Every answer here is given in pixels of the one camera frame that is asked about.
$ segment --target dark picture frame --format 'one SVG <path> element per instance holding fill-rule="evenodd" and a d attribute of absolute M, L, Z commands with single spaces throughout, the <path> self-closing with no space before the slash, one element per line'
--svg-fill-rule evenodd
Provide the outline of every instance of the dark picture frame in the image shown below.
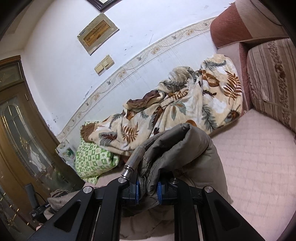
<path fill-rule="evenodd" d="M 87 0 L 89 3 L 91 3 L 94 7 L 96 7 L 99 11 L 104 11 L 106 8 L 110 7 L 111 5 L 115 4 L 116 2 L 119 2 L 120 0 L 108 0 L 104 1 L 105 3 L 102 3 L 100 0 Z"/>

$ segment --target framed picture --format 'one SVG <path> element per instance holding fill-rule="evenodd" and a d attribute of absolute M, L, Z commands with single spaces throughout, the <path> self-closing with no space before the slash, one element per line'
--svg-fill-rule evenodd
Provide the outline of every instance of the framed picture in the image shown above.
<path fill-rule="evenodd" d="M 99 11 L 103 11 L 104 9 L 108 8 L 112 4 L 119 2 L 120 0 L 87 0 L 92 5 L 94 5 Z"/>
<path fill-rule="evenodd" d="M 91 55 L 108 38 L 119 31 L 119 28 L 101 13 L 77 36 L 86 51 Z"/>

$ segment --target door glass panel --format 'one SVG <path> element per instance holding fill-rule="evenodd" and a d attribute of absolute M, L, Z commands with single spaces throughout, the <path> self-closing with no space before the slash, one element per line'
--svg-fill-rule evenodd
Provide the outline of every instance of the door glass panel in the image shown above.
<path fill-rule="evenodd" d="M 11 233 L 15 241 L 27 240 L 34 227 L 26 220 L 25 215 L 11 201 L 0 186 L 0 219 Z"/>
<path fill-rule="evenodd" d="M 17 97 L 0 104 L 0 117 L 15 153 L 31 176 L 47 190 L 72 191 L 74 185 L 56 169 L 27 125 Z"/>
<path fill-rule="evenodd" d="M 0 67 L 0 88 L 22 79 L 19 63 Z"/>

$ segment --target wooden door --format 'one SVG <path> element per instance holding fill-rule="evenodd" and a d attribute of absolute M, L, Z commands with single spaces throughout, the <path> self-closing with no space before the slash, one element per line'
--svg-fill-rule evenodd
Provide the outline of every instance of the wooden door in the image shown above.
<path fill-rule="evenodd" d="M 0 216 L 12 234 L 26 237 L 38 226 L 29 216 L 26 184 L 33 184 L 42 204 L 50 192 L 78 190 L 84 182 L 56 154 L 58 143 L 34 107 L 20 60 L 7 66 L 1 70 L 0 63 Z"/>

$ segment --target ceiling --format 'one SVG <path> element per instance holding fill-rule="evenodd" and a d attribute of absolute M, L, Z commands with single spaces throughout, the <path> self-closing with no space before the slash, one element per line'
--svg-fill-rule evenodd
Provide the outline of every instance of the ceiling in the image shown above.
<path fill-rule="evenodd" d="M 0 55 L 23 49 L 36 24 L 54 0 L 34 0 L 12 22 L 0 41 Z"/>

